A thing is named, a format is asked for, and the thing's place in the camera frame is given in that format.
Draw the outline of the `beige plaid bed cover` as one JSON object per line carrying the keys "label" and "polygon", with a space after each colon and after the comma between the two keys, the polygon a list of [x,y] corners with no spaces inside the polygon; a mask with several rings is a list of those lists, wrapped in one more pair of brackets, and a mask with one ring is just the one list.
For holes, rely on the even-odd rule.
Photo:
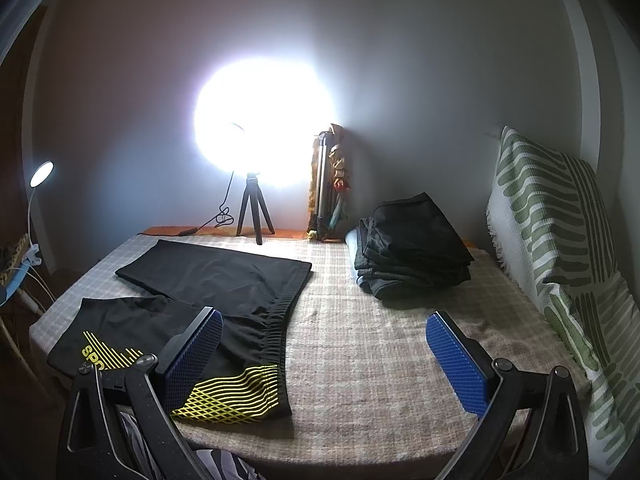
{"label": "beige plaid bed cover", "polygon": [[312,266],[286,336],[291,416],[248,425],[179,420],[199,448],[223,448],[294,479],[433,477],[474,424],[428,348],[425,322],[435,310],[520,370],[566,367],[579,400],[589,399],[565,344],[484,250],[472,252],[469,281],[382,302],[356,284],[343,243],[205,235],[195,243]]}

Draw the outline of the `stack of folded dark clothes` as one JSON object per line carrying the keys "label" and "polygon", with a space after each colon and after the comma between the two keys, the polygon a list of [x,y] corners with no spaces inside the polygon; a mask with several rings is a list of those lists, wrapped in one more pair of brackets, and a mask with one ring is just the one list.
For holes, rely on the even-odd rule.
{"label": "stack of folded dark clothes", "polygon": [[474,258],[426,193],[377,206],[345,242],[356,284],[379,300],[422,295],[471,278]]}

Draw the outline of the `small black tripod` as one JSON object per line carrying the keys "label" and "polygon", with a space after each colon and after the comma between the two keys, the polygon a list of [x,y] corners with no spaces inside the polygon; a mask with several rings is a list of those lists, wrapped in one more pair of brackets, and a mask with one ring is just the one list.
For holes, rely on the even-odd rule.
{"label": "small black tripod", "polygon": [[242,234],[247,208],[250,208],[250,215],[252,216],[255,242],[257,245],[261,245],[264,241],[262,239],[262,219],[265,220],[268,232],[271,235],[276,234],[276,230],[274,229],[266,200],[264,194],[262,194],[262,189],[259,186],[256,174],[248,174],[246,176],[238,222],[236,222],[237,236]]}

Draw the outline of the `folded silver tripod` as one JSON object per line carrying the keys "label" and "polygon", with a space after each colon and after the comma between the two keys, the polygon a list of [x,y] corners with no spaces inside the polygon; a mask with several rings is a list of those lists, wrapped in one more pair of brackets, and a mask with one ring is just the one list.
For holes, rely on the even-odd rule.
{"label": "folded silver tripod", "polygon": [[323,200],[326,185],[326,161],[328,151],[332,148],[334,135],[331,131],[322,131],[314,140],[314,154],[311,161],[311,184],[308,196],[309,220],[307,234],[311,240],[323,240],[326,235]]}

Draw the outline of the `green white patterned blanket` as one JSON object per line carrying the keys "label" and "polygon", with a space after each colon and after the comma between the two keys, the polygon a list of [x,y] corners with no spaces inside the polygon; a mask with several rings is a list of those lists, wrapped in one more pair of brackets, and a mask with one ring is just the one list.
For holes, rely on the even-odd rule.
{"label": "green white patterned blanket", "polygon": [[604,479],[639,434],[639,308],[596,175],[582,159],[503,128],[486,218],[506,274],[584,370],[590,468]]}

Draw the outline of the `white clip desk lamp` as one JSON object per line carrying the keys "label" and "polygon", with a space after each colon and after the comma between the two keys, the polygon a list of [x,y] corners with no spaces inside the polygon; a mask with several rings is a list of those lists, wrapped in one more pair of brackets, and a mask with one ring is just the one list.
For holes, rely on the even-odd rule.
{"label": "white clip desk lamp", "polygon": [[28,179],[28,199],[27,199],[27,249],[23,257],[23,262],[30,266],[40,266],[42,259],[40,248],[36,240],[36,224],[38,222],[39,205],[37,200],[38,190],[46,182],[54,170],[54,162],[51,159],[42,162]]}

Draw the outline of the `blue chair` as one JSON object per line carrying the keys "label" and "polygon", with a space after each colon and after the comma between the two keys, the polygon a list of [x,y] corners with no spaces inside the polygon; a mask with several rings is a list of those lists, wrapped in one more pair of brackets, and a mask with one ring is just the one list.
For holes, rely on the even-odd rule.
{"label": "blue chair", "polygon": [[30,264],[28,262],[22,263],[15,269],[12,278],[9,279],[9,283],[1,286],[0,306],[3,306],[13,296],[14,292],[20,288],[29,270]]}

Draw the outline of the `orange bed frame edge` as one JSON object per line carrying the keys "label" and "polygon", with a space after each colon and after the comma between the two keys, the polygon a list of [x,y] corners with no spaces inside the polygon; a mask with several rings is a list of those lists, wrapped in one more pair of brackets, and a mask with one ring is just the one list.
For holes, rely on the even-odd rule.
{"label": "orange bed frame edge", "polygon": [[[151,226],[142,232],[142,235],[149,236],[224,236],[232,237],[236,235],[235,226],[206,226],[205,228],[187,228],[186,226]],[[276,229],[271,233],[267,228],[262,228],[263,238],[277,238],[278,240],[310,240],[305,231]]]}

